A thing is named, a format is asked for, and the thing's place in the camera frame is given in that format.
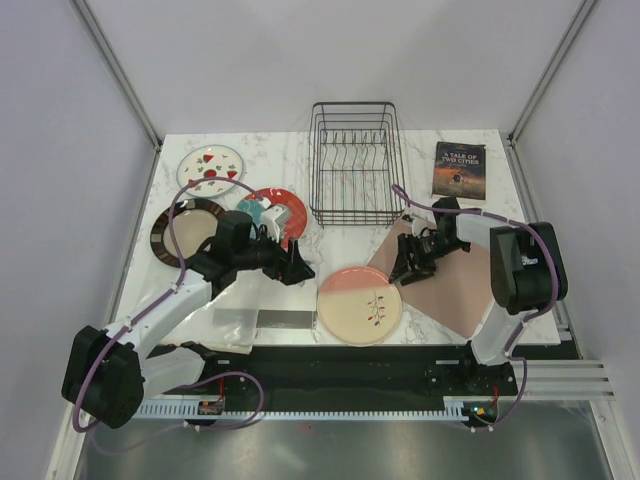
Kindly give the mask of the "pink cream leaf plate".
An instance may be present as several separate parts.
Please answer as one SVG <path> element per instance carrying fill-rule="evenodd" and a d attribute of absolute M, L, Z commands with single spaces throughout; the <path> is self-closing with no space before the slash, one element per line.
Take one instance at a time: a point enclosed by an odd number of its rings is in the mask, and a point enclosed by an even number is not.
<path fill-rule="evenodd" d="M 319 322 L 337 340 L 355 347 L 385 341 L 399 326 L 403 302 L 388 276 L 367 266 L 331 274 L 317 294 Z"/>

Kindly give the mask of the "red blue flower plate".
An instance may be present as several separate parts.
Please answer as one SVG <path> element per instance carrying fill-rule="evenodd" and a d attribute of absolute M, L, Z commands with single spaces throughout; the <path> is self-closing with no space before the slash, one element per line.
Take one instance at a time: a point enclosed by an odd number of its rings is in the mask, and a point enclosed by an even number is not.
<path fill-rule="evenodd" d="M 287 222 L 285 237 L 281 241 L 281 246 L 287 249 L 289 240 L 299 240 L 306 229 L 308 215 L 304 203 L 297 195 L 283 188 L 262 188 L 257 193 L 258 195 L 250 194 L 240 200 L 235 209 L 249 214 L 254 224 L 258 227 L 262 211 L 261 206 L 258 204 L 260 199 L 266 198 L 274 204 L 286 205 L 292 211 L 292 217 Z"/>

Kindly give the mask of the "black wire dish rack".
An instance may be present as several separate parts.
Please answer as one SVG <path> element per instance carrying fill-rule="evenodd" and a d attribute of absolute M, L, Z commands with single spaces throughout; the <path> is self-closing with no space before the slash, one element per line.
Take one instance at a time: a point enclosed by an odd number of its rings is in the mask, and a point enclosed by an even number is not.
<path fill-rule="evenodd" d="M 402 214 L 391 190 L 405 181 L 393 103 L 317 102 L 308 140 L 308 205 L 320 226 L 389 226 Z"/>

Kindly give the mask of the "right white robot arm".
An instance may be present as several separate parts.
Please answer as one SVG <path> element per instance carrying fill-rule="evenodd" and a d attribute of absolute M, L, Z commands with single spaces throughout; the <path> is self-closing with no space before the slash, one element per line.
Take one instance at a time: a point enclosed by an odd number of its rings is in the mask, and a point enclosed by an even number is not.
<path fill-rule="evenodd" d="M 428 208 L 435 226 L 413 227 L 397 237 L 397 255 L 389 282 L 410 285 L 433 277 L 437 261 L 477 244 L 489 251 L 494 305 L 484 326 L 468 342 L 472 360 L 458 368 L 467 392 L 483 392 L 494 381 L 492 367 L 513 359 L 526 326 L 553 309 L 568 292 L 568 280 L 556 232 L 549 222 L 523 223 L 483 211 L 461 208 L 454 197 Z"/>

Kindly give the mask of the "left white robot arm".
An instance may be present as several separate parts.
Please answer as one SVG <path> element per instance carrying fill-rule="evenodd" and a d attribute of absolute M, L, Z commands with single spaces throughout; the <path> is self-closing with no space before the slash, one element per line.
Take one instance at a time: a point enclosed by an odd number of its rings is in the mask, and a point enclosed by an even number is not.
<path fill-rule="evenodd" d="M 215 301 L 241 271 L 261 271 L 285 286 L 311 280 L 315 273 L 298 243 L 281 244 L 290 210 L 274 205 L 260 221 L 242 211 L 226 211 L 215 233 L 183 260 L 174 283 L 161 295 L 103 329 L 82 328 L 74 337 L 61 394 L 73 406 L 72 425 L 85 433 L 81 413 L 116 429 L 126 424 L 147 399 L 180 387 L 208 393 L 219 369 L 187 344 L 167 354 L 152 350 L 196 310 Z"/>

